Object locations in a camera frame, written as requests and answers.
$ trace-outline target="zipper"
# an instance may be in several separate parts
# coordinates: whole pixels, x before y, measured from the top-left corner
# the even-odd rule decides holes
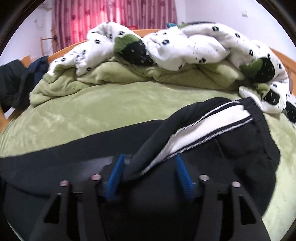
[[[212,113],[215,112],[216,110],[218,110],[218,109],[220,109],[220,108],[222,108],[222,107],[224,107],[224,106],[226,106],[226,105],[228,105],[228,104],[231,104],[231,103],[238,103],[238,104],[241,104],[239,101],[231,101],[231,102],[227,102],[227,103],[225,103],[225,104],[223,104],[223,105],[220,105],[220,106],[216,107],[215,109],[213,109],[213,110],[207,112],[206,114],[204,114],[201,118],[199,118],[199,119],[198,119],[197,121],[195,121],[194,123],[192,123],[192,124],[190,124],[190,125],[188,125],[188,126],[182,127],[182,128],[180,128],[180,129],[178,129],[178,130],[176,131],[176,133],[174,134],[174,136],[177,135],[178,133],[180,133],[181,131],[186,130],[187,128],[192,127],[192,126],[198,124],[199,122],[201,122],[203,119],[205,119],[207,116],[209,116],[210,114],[212,114]],[[138,173],[138,174],[135,174],[130,180],[138,179],[138,178],[142,177],[143,175],[145,175],[145,174],[146,174],[151,168],[153,168],[155,165],[157,165],[157,164],[159,164],[159,163],[162,163],[162,162],[164,162],[165,160],[167,160],[167,159],[169,159],[169,158],[171,158],[171,157],[174,157],[174,156],[176,156],[176,155],[179,154],[179,153],[182,153],[182,152],[187,151],[187,150],[189,150],[189,149],[191,149],[191,148],[194,148],[194,147],[196,147],[196,146],[198,146],[198,145],[200,145],[200,144],[202,144],[202,143],[204,143],[204,142],[206,142],[206,141],[208,141],[208,140],[211,140],[212,138],[214,138],[214,137],[216,137],[216,136],[218,136],[218,135],[221,135],[221,134],[223,134],[223,133],[225,133],[225,132],[228,132],[228,131],[231,131],[231,130],[237,128],[237,127],[240,127],[240,126],[242,126],[242,125],[244,125],[244,124],[250,122],[251,120],[253,120],[253,118],[250,118],[250,119],[248,119],[247,121],[245,121],[245,122],[243,122],[243,123],[237,124],[237,125],[235,125],[235,126],[232,126],[232,127],[227,128],[227,129],[225,129],[225,130],[222,130],[222,131],[219,131],[219,132],[217,132],[217,133],[215,133],[215,134],[212,134],[211,136],[209,136],[209,137],[207,137],[207,138],[205,138],[205,139],[199,141],[198,143],[195,143],[195,144],[193,144],[193,145],[191,145],[191,146],[189,146],[189,147],[183,148],[183,149],[181,149],[181,150],[179,150],[179,151],[177,151],[177,152],[175,152],[175,153],[170,154],[169,156],[167,156],[166,158],[164,158],[164,159],[161,160],[161,161],[157,161],[157,162],[152,161],[152,162],[151,162],[151,163],[150,163],[150,164],[149,164],[149,165],[148,165],[143,171],[141,171],[141,172]]]

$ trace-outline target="pink curtain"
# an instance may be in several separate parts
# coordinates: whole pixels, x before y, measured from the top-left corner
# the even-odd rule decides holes
[[[175,0],[124,0],[127,25],[138,29],[165,29],[166,23],[177,23]]]
[[[87,32],[102,22],[166,28],[166,22],[177,22],[177,13],[175,0],[54,0],[52,19],[58,51],[85,40]]]

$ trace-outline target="black fabric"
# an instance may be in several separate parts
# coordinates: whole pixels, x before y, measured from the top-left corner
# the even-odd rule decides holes
[[[274,65],[269,58],[260,58],[262,60],[262,66],[252,79],[255,83],[267,83],[272,80],[275,75]]]
[[[277,105],[279,103],[279,94],[270,89],[268,93],[263,97],[263,100],[271,105]]]
[[[146,54],[147,50],[142,40],[128,44],[121,52],[117,53],[131,64],[152,66],[153,60]]]
[[[34,74],[19,60],[0,66],[0,103],[4,112],[11,107],[29,107],[29,94],[34,88]]]
[[[0,210],[0,234],[1,234],[1,240],[20,241],[20,239],[16,236],[14,231],[10,228],[1,210]]]
[[[42,79],[43,75],[48,71],[48,56],[43,56],[32,62],[28,69],[34,74],[34,86]]]
[[[240,181],[263,215],[274,189],[280,153],[255,102],[251,98],[229,102],[225,98],[213,98],[186,106],[165,121],[140,123],[46,150],[0,159],[1,177],[8,182],[3,205],[5,217],[27,239],[38,213],[48,200],[44,196],[56,189],[63,180],[62,175],[66,176],[63,173],[71,172],[73,164],[136,153],[126,163],[123,178],[128,177],[147,166],[179,128],[194,123],[210,110],[214,114],[238,104],[243,104],[249,111],[252,121],[182,153],[181,157],[196,169],[194,180],[199,174],[209,175],[225,192],[232,181]],[[223,104],[224,107],[214,110]],[[137,180],[121,182],[116,202],[102,204],[103,224],[110,240],[192,240],[201,202],[199,198],[195,203],[184,201],[175,163],[176,157],[172,157]],[[53,175],[52,171],[46,173],[46,169],[60,164],[63,164],[63,171],[57,171],[57,180],[46,176]],[[107,165],[103,169],[105,181],[112,170],[110,167]],[[22,178],[27,171],[30,175]],[[81,181],[83,173],[75,172],[77,178],[73,177],[72,182]]]

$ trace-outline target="black jacket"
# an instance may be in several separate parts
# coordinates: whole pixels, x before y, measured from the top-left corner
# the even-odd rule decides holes
[[[34,73],[26,69],[21,61],[14,60],[0,66],[0,103],[4,112],[10,107],[28,108],[33,87]]]
[[[43,75],[48,71],[48,56],[43,56],[33,63],[31,63],[28,67],[30,72],[34,73],[34,86],[36,86],[39,81],[43,78]]]
[[[186,106],[167,120],[1,159],[0,176],[7,184],[2,207],[28,239],[61,180],[77,183],[100,173],[104,188],[99,194],[106,200],[102,218],[110,240],[164,240],[168,233],[170,240],[192,240],[203,196],[199,175],[217,183],[221,195],[239,181],[262,216],[279,159],[264,115],[251,98],[213,98]]]

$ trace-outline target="wooden bed frame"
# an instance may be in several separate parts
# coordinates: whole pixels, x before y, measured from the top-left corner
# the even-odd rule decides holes
[[[154,33],[159,31],[160,29],[138,29],[138,30],[133,30],[136,34],[138,34],[140,37],[144,37],[145,35],[149,34],[149,33]],[[72,50],[75,46],[77,46],[80,43],[76,43],[73,44],[71,46],[68,46],[56,53],[54,53],[53,55],[48,57],[48,63],[50,64],[53,60],[55,60],[56,58],[62,57],[64,54],[68,53],[70,50]],[[281,62],[283,63],[283,65],[285,66],[285,69],[288,73],[289,79],[290,79],[290,90],[291,92],[296,95],[296,62],[292,59],[290,59],[289,57],[285,56],[284,54],[278,52],[277,50],[271,49],[277,56],[278,58],[281,60]],[[26,56],[24,57],[21,62],[23,63],[23,65],[25,67],[28,67],[31,63],[31,58],[30,56]],[[3,110],[0,106],[0,133],[3,131],[3,129],[8,125],[8,123],[18,117],[20,114],[22,113],[21,110],[15,110],[7,119],[4,116]]]

